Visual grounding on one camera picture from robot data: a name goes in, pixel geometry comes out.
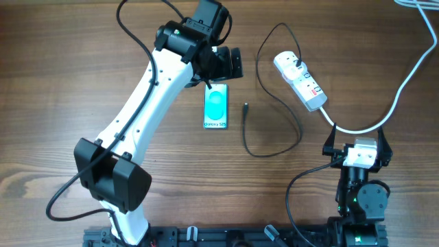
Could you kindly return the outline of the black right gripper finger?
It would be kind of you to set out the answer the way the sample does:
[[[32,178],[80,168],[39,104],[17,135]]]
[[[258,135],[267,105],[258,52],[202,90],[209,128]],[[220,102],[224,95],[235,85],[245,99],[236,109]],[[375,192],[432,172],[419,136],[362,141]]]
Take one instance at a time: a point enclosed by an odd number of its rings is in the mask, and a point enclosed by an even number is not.
[[[387,167],[393,156],[392,148],[385,138],[383,128],[378,129],[377,160],[381,167]]]
[[[328,138],[326,139],[326,141],[325,141],[325,143],[324,143],[324,145],[322,147],[322,153],[323,154],[335,154],[336,153],[336,151],[334,149],[335,133],[336,133],[336,130],[337,130],[336,127],[337,127],[337,124],[334,123],[333,127],[332,127],[332,130],[331,130],[331,133],[328,136]]]

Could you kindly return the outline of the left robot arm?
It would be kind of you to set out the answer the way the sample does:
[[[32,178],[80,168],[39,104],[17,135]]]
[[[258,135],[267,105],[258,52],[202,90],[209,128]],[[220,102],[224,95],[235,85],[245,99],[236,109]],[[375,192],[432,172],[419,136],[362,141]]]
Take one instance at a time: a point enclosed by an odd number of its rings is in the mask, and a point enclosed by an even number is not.
[[[73,155],[81,185],[101,204],[110,226],[84,233],[85,246],[155,246],[162,241],[143,212],[152,184],[142,168],[150,141],[181,90],[243,76],[241,54],[224,41],[232,19],[219,1],[199,2],[195,13],[162,25],[137,87],[94,141],[80,139]]]

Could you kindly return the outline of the smartphone with cyan screen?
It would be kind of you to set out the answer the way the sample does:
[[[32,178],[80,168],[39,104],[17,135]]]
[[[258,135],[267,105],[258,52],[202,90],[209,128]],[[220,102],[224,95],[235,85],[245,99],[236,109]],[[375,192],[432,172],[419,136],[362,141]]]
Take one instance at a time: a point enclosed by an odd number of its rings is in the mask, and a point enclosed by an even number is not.
[[[205,129],[227,129],[228,127],[228,85],[212,84],[204,90]]]

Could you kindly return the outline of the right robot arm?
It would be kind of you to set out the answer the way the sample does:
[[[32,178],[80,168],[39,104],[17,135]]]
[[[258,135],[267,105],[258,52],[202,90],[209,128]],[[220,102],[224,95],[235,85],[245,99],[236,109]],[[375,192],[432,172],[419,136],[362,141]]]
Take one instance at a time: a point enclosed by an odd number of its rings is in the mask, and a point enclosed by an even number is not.
[[[353,144],[336,149],[336,127],[322,148],[331,157],[331,167],[340,170],[335,195],[340,215],[327,221],[327,245],[386,247],[388,235],[380,223],[385,220],[390,187],[368,177],[389,165],[393,151],[381,128],[377,139],[357,137]]]

